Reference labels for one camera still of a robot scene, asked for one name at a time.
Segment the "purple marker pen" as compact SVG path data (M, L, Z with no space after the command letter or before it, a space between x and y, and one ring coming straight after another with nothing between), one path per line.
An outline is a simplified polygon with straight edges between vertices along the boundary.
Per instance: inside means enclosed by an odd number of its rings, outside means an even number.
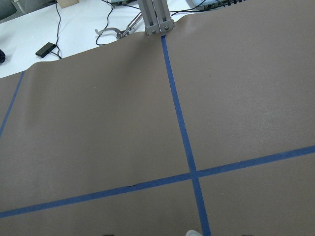
M195 230L188 230L185 236L202 236L202 234L200 234L199 232Z

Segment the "metal rod with green clip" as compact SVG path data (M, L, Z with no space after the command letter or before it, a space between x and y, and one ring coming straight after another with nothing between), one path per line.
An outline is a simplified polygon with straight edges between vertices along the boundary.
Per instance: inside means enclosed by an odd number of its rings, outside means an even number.
M110 27L110 28L106 27L100 31L95 29L95 32L97 35L103 35L107 31L114 31L116 33L116 38L121 39L130 35L132 32L134 32L137 24L140 22L141 19L142 19L142 13L140 12L135 16L135 18L132 19L132 21L123 30L120 30L114 27Z

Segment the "black phone on table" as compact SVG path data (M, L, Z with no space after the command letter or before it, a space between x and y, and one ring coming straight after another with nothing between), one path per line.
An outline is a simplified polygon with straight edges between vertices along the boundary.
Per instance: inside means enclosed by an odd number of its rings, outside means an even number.
M50 52L52 52L55 48L56 48L56 44L48 42L46 43L43 47L41 47L36 53L35 55L40 57L40 58L44 58L46 57Z

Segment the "aluminium frame post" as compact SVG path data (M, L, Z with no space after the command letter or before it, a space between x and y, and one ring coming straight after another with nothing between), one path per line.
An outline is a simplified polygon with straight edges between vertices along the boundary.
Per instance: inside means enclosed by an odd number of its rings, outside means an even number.
M147 35L155 35L174 28L167 0L137 0Z

